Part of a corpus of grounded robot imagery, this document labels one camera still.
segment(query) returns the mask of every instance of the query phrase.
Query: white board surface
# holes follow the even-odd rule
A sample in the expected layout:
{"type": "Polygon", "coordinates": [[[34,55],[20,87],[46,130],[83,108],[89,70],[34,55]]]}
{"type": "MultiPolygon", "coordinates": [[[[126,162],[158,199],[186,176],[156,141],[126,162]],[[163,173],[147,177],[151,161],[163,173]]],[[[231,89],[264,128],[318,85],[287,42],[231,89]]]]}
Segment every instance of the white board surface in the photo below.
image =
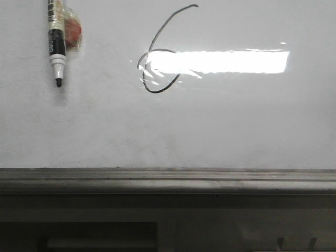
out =
{"type": "Polygon", "coordinates": [[[83,46],[59,89],[47,1],[1,1],[1,168],[336,167],[336,1],[66,4],[81,18],[83,46]],[[284,72],[181,75],[148,93],[137,61],[189,4],[199,8],[176,16],[156,48],[287,51],[284,72]]]}

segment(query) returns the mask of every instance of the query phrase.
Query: metal ledge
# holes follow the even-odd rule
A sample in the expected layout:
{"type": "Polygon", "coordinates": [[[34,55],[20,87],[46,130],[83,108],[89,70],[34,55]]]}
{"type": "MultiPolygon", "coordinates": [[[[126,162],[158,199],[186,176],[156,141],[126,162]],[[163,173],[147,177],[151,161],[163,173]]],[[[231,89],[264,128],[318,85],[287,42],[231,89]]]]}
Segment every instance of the metal ledge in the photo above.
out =
{"type": "Polygon", "coordinates": [[[0,194],[336,194],[335,170],[0,169],[0,194]]]}

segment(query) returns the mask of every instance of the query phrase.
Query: black marker tip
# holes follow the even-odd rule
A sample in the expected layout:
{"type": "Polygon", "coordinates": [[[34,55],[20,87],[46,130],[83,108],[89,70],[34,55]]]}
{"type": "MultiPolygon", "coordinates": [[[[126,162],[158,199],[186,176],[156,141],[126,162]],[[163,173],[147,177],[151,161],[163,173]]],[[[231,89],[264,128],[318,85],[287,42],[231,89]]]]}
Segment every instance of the black marker tip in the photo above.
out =
{"type": "Polygon", "coordinates": [[[62,79],[56,79],[56,85],[60,88],[62,86],[62,79]]]}

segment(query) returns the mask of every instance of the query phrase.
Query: whiteboard marker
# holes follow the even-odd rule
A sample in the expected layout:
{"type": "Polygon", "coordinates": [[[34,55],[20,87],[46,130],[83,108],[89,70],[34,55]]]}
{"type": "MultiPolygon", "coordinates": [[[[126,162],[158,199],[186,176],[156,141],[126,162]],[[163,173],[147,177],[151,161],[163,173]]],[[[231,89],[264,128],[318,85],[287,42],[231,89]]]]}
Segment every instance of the whiteboard marker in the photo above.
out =
{"type": "Polygon", "coordinates": [[[62,0],[48,0],[48,19],[50,63],[55,71],[56,84],[61,87],[67,62],[62,0]]]}

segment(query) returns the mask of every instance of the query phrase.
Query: whiteboard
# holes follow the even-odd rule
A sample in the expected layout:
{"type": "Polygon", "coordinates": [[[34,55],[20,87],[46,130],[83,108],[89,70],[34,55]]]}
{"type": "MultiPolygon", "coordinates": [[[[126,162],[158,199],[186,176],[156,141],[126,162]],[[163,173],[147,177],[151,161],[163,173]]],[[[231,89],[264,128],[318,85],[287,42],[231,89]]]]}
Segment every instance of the whiteboard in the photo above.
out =
{"type": "Polygon", "coordinates": [[[47,1],[1,1],[1,168],[335,168],[336,1],[66,4],[81,18],[83,45],[57,88],[47,1]],[[182,74],[147,92],[137,62],[189,4],[199,8],[177,15],[156,48],[287,51],[285,70],[182,74]]]}

